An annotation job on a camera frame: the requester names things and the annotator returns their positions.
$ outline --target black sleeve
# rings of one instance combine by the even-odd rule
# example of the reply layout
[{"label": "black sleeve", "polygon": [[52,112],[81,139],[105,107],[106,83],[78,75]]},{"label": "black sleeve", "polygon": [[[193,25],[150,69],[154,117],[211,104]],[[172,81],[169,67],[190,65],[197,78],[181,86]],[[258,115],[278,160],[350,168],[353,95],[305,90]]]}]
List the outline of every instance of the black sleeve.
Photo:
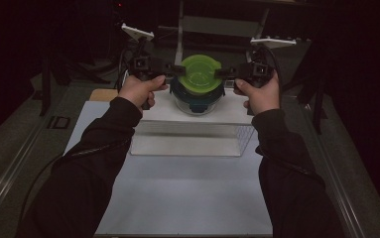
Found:
[{"label": "black sleeve", "polygon": [[288,130],[282,110],[258,114],[252,124],[258,131],[263,155],[259,178],[273,224],[273,237],[344,237],[335,209],[320,177],[292,170],[292,165],[315,173],[303,138]]},{"label": "black sleeve", "polygon": [[[22,221],[17,237],[93,237],[128,152],[141,112],[115,98],[53,166]],[[102,153],[95,148],[106,148]]]}]

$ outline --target finger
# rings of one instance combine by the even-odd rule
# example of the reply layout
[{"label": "finger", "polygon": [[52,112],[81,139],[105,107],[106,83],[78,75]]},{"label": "finger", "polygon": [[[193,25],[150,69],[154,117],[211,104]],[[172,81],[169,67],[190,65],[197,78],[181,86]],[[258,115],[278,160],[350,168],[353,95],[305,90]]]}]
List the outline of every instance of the finger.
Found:
[{"label": "finger", "polygon": [[233,92],[236,94],[236,95],[240,95],[240,96],[245,96],[245,94],[239,90],[239,89],[233,89]]},{"label": "finger", "polygon": [[155,99],[155,93],[149,92],[149,99]]},{"label": "finger", "polygon": [[145,81],[144,83],[147,86],[148,91],[155,91],[159,89],[160,87],[162,87],[164,81],[165,81],[165,76],[160,75],[153,78],[152,80]]},{"label": "finger", "polygon": [[153,107],[156,103],[154,99],[149,99],[147,102],[149,103],[150,107]]},{"label": "finger", "polygon": [[239,90],[243,92],[245,95],[247,95],[248,97],[255,91],[255,87],[251,86],[251,84],[249,84],[245,80],[237,78],[235,82]]},{"label": "finger", "polygon": [[163,91],[163,90],[166,90],[168,89],[169,86],[168,85],[161,85],[160,87],[158,87],[158,89],[156,89],[155,91]]}]

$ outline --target white platform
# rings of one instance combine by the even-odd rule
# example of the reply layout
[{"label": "white platform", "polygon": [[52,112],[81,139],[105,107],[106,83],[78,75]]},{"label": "white platform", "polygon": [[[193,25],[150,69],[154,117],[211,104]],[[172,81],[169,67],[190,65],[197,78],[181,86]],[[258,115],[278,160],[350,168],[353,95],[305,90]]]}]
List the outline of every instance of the white platform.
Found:
[{"label": "white platform", "polygon": [[241,156],[245,145],[240,126],[250,126],[252,116],[242,106],[246,97],[225,89],[213,111],[192,116],[181,111],[172,94],[156,92],[155,108],[144,111],[136,128],[131,154],[145,156]]},{"label": "white platform", "polygon": [[[108,102],[85,103],[66,150],[108,107]],[[271,235],[258,180],[261,156],[254,153],[256,146],[254,132],[240,158],[129,154],[96,234]]]}]

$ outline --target dark background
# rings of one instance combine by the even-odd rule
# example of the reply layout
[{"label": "dark background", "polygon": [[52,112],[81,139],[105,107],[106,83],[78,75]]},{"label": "dark background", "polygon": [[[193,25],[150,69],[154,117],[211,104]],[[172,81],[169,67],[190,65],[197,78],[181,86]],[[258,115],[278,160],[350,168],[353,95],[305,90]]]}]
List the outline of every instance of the dark background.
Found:
[{"label": "dark background", "polygon": [[[320,4],[333,1],[307,1],[318,7],[302,8],[256,1],[202,2],[188,11],[203,16],[207,9],[213,17],[259,20],[255,14],[235,12],[232,5],[245,7],[245,12],[271,6],[265,35],[313,40],[303,72],[326,65],[330,77],[325,92],[332,97],[380,194],[380,0],[335,1],[335,8],[329,10]],[[112,19],[125,19],[146,31],[156,31],[160,24],[177,24],[179,1],[114,3],[0,1],[0,125],[32,95],[29,80],[41,71],[44,46],[55,46],[73,60],[91,63],[94,58],[117,54],[109,46],[109,39],[116,35]]]}]

